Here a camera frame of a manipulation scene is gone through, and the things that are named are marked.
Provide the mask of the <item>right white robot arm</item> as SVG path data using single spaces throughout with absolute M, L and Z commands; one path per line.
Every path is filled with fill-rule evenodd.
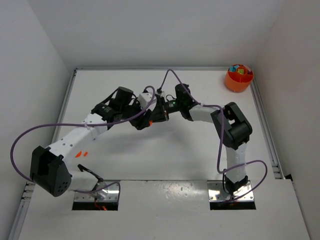
M 169 114 L 180 112 L 182 117 L 191 122 L 207 122 L 214 124 L 219 139 L 226 149 L 227 172 L 224 174 L 225 189 L 232 195 L 248 182 L 245 170 L 245 151 L 252 126 L 235 102 L 226 104 L 222 109 L 203 106 L 191 98 L 191 91 L 187 84 L 175 86 L 176 97 L 165 100 L 162 89 L 156 92 L 156 105 L 152 111 L 150 121 L 165 122 Z

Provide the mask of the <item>orange round lego piece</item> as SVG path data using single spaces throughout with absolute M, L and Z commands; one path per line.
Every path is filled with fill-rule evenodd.
M 80 152 L 75 156 L 75 158 L 79 158 L 81 155 L 82 155 L 82 152 L 80 151 Z

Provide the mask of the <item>teal lego piece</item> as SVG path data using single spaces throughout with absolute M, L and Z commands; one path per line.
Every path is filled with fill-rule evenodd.
M 236 72 L 239 67 L 240 67 L 239 65 L 232 65 L 232 66 L 229 68 L 228 71 L 229 71 L 229 72 Z

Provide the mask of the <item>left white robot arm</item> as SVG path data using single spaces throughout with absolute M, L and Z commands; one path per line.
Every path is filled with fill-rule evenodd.
M 94 193 L 103 179 L 76 163 L 76 156 L 112 126 L 136 120 L 155 101 L 156 93 L 144 90 L 134 96 L 132 90 L 118 87 L 98 103 L 80 124 L 47 147 L 38 146 L 31 155 L 30 179 L 54 197 L 66 191 Z

